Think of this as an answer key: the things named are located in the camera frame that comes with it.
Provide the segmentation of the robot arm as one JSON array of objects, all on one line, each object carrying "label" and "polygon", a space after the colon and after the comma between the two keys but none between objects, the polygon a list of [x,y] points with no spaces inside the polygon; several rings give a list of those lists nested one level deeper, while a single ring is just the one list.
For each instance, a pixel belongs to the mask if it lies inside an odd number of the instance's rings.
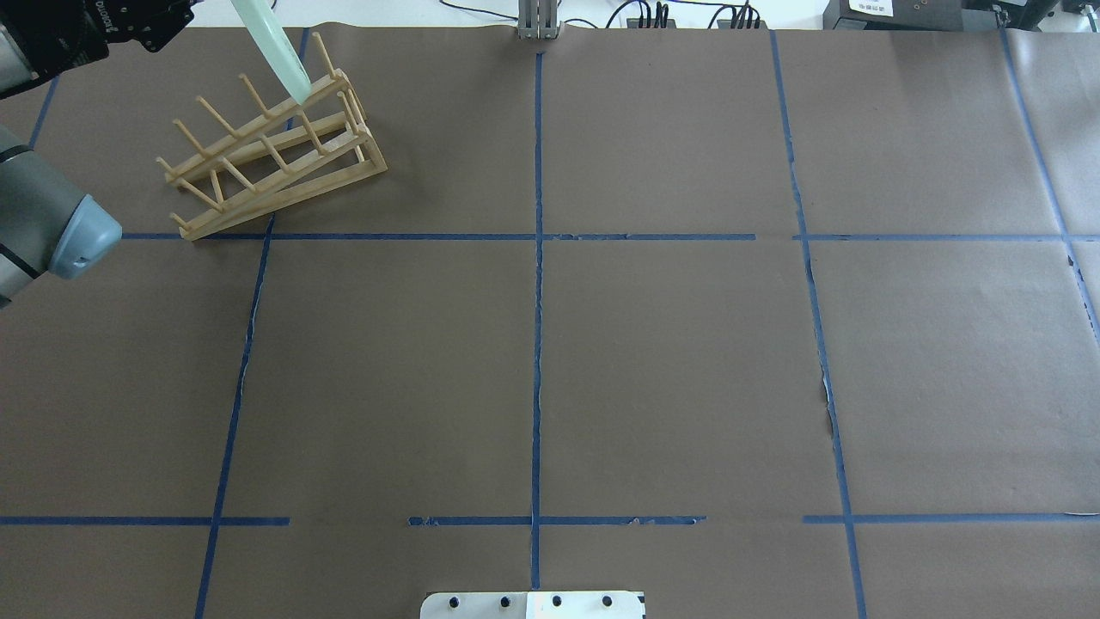
[{"label": "robot arm", "polygon": [[[3,98],[103,60],[134,40],[158,52],[193,22],[193,1],[4,1]],[[1,298],[44,274],[75,279],[120,242],[118,220],[31,144],[1,131]]]}]

